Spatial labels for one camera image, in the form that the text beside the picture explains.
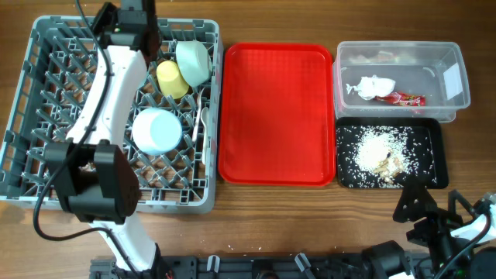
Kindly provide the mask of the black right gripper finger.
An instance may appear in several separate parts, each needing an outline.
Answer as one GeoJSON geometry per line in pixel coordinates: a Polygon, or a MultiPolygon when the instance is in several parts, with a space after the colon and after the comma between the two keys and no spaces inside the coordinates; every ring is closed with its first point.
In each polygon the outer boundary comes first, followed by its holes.
{"type": "Polygon", "coordinates": [[[393,213],[395,222],[415,222],[438,210],[426,185],[416,176],[407,176],[402,186],[402,193],[393,213]]]}
{"type": "Polygon", "coordinates": [[[458,190],[452,190],[449,193],[449,214],[460,225],[469,225],[480,216],[480,214],[476,212],[475,207],[473,207],[472,204],[458,192],[458,190]],[[469,213],[472,218],[470,221],[462,223],[463,220],[461,215],[456,213],[456,203],[462,205],[462,207],[469,213]]]}

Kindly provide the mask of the rice and food scraps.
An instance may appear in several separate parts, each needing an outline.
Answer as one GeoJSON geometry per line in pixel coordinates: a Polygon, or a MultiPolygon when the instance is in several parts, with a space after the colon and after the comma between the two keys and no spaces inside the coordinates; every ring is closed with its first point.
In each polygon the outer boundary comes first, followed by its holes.
{"type": "Polygon", "coordinates": [[[411,126],[336,129],[339,183],[347,188],[402,188],[407,176],[437,185],[430,132],[411,126]]]}

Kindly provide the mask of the mint green bowl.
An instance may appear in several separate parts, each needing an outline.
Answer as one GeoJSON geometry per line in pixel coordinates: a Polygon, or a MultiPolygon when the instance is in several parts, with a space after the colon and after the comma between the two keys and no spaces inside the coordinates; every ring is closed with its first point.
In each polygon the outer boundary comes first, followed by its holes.
{"type": "Polygon", "coordinates": [[[196,40],[180,41],[175,53],[181,75],[191,87],[198,87],[210,79],[212,60],[203,43],[196,40]]]}

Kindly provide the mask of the yellow plastic cup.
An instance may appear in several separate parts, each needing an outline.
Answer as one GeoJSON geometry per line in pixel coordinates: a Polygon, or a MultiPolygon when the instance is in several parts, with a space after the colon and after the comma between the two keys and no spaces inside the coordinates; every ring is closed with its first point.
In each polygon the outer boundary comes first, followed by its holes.
{"type": "Polygon", "coordinates": [[[165,60],[157,66],[157,81],[162,95],[173,99],[182,98],[188,93],[189,84],[183,78],[179,66],[172,60],[165,60]]]}

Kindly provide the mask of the red snack wrapper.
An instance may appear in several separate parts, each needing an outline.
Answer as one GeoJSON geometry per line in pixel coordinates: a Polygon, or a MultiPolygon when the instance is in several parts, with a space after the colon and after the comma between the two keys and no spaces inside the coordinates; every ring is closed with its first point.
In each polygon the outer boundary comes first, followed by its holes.
{"type": "Polygon", "coordinates": [[[393,91],[384,97],[375,97],[376,100],[398,106],[426,106],[424,95],[410,95],[401,91],[393,91]]]}

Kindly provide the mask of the white napkin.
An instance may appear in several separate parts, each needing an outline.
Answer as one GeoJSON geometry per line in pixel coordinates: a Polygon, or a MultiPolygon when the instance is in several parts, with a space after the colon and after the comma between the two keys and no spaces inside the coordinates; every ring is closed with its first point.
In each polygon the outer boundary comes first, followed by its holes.
{"type": "Polygon", "coordinates": [[[358,85],[346,84],[346,92],[356,92],[362,99],[371,100],[376,97],[386,97],[394,91],[396,81],[390,78],[362,77],[358,85]]]}

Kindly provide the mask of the white plastic spoon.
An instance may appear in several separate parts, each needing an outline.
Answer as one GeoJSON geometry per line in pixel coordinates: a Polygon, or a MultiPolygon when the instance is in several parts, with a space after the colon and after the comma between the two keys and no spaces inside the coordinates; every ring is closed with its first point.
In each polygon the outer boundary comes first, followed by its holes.
{"type": "Polygon", "coordinates": [[[209,108],[205,107],[201,111],[201,123],[204,128],[201,161],[205,166],[207,166],[206,159],[207,159],[207,149],[208,149],[208,117],[209,117],[209,108]]]}

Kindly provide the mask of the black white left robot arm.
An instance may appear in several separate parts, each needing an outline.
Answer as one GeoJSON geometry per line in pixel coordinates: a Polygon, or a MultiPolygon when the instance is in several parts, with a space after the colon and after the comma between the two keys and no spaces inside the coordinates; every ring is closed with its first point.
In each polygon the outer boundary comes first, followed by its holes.
{"type": "Polygon", "coordinates": [[[122,151],[131,104],[161,46],[154,0],[106,2],[86,22],[97,48],[95,78],[81,114],[65,140],[44,157],[60,207],[98,232],[115,256],[120,278],[166,278],[171,269],[146,233],[136,206],[140,183],[122,151]]]}

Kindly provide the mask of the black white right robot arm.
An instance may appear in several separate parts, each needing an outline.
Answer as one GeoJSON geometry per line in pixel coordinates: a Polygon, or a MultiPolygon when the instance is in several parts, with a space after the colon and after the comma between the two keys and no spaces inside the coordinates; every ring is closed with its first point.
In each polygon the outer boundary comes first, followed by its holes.
{"type": "Polygon", "coordinates": [[[371,246],[362,253],[366,278],[424,278],[422,264],[432,265],[433,278],[485,278],[495,271],[495,250],[478,246],[495,239],[495,194],[488,192],[474,204],[456,190],[448,194],[448,208],[439,208],[418,178],[400,183],[401,197],[393,220],[413,222],[407,240],[429,250],[429,255],[410,263],[395,241],[371,246]]]}

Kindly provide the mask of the black waste tray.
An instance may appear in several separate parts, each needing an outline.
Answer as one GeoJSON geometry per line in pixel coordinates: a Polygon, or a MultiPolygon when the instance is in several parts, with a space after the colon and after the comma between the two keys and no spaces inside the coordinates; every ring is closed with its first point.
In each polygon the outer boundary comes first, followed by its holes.
{"type": "Polygon", "coordinates": [[[443,189],[450,181],[441,126],[430,118],[338,119],[336,162],[347,188],[443,189]]]}

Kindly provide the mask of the grey dishwasher rack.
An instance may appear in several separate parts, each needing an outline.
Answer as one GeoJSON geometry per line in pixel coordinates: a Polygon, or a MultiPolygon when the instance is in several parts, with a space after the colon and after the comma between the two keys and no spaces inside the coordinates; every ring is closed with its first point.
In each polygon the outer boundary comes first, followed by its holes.
{"type": "MultiPolygon", "coordinates": [[[[209,81],[180,99],[162,95],[156,64],[131,104],[129,120],[148,108],[164,109],[181,121],[179,145],[160,156],[139,151],[125,133],[123,151],[141,190],[141,212],[204,214],[215,204],[219,103],[223,44],[219,25],[210,19],[160,19],[159,60],[172,60],[180,41],[205,45],[212,60],[209,81]],[[192,142],[198,92],[204,88],[202,109],[209,108],[208,149],[202,161],[204,128],[192,142]]],[[[48,143],[62,141],[81,114],[97,67],[97,50],[86,23],[77,16],[39,17],[30,34],[14,102],[1,147],[1,200],[20,208],[33,208],[50,173],[44,158],[48,143]]]]}

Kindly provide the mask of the metal fork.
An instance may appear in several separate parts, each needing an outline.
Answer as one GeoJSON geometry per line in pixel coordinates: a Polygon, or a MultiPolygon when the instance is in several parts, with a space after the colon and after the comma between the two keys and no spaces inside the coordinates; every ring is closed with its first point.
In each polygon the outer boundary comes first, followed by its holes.
{"type": "Polygon", "coordinates": [[[194,128],[193,128],[193,133],[192,133],[192,142],[193,143],[196,143],[197,140],[198,140],[198,128],[199,128],[199,123],[200,123],[200,118],[201,118],[201,111],[202,111],[202,96],[203,96],[203,93],[204,93],[204,88],[202,88],[199,92],[198,92],[198,96],[197,96],[197,109],[196,109],[196,115],[195,115],[195,125],[194,125],[194,128]]]}

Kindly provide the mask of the clear plastic bin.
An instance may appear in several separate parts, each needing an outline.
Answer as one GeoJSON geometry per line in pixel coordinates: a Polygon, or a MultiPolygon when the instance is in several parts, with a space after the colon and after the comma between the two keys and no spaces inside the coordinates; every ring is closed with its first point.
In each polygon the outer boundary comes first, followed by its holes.
{"type": "Polygon", "coordinates": [[[343,41],[333,63],[334,111],[342,117],[424,117],[452,122],[470,105],[461,49],[440,41],[343,41]],[[365,100],[354,90],[363,78],[389,78],[394,91],[425,98],[423,106],[365,100]]]}

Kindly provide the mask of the red plastic tray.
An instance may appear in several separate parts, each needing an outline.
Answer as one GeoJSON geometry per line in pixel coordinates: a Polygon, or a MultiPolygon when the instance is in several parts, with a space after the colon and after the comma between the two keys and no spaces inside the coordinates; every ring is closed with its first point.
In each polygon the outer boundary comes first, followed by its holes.
{"type": "Polygon", "coordinates": [[[218,170],[233,184],[322,187],[336,175],[332,56],[307,43],[226,52],[218,170]]]}

